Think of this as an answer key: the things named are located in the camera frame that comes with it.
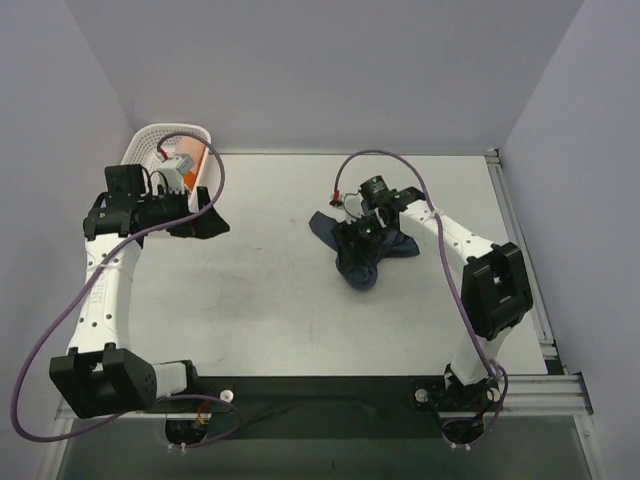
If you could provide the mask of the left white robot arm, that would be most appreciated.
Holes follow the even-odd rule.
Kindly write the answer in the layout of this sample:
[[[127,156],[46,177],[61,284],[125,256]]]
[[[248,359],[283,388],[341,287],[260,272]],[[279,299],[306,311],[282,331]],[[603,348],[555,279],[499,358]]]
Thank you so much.
[[[66,354],[49,366],[54,385],[82,419],[146,410],[165,397],[181,412],[201,402],[192,361],[151,364],[129,341],[133,277],[145,237],[166,231],[206,240],[230,230],[207,188],[187,187],[191,164],[186,154],[162,162],[158,181],[140,164],[106,168],[107,189],[83,221],[89,289]]]

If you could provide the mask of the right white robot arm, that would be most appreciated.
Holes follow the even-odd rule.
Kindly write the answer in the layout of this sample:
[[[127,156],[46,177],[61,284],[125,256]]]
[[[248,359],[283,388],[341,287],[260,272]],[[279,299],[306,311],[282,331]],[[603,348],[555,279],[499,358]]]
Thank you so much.
[[[446,367],[443,396],[452,408],[468,408],[479,398],[478,384],[498,377],[500,348],[533,307],[521,249],[476,235],[425,192],[391,189],[381,176],[362,183],[356,194],[335,192],[331,204],[345,214],[331,230],[345,276],[371,270],[391,246],[435,249],[467,335]]]

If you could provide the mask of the dark blue towel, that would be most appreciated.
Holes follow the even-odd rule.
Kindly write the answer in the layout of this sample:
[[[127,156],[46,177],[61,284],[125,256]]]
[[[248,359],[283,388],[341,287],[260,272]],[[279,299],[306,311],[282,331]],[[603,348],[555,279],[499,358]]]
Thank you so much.
[[[376,217],[375,213],[368,213],[364,217]],[[416,241],[401,233],[399,230],[390,229],[389,235],[379,252],[367,263],[356,268],[339,268],[337,266],[337,247],[333,238],[333,228],[340,222],[336,219],[316,211],[309,220],[311,232],[327,247],[336,253],[335,265],[346,283],[359,291],[371,289],[378,279],[378,265],[388,258],[412,258],[420,254]]]

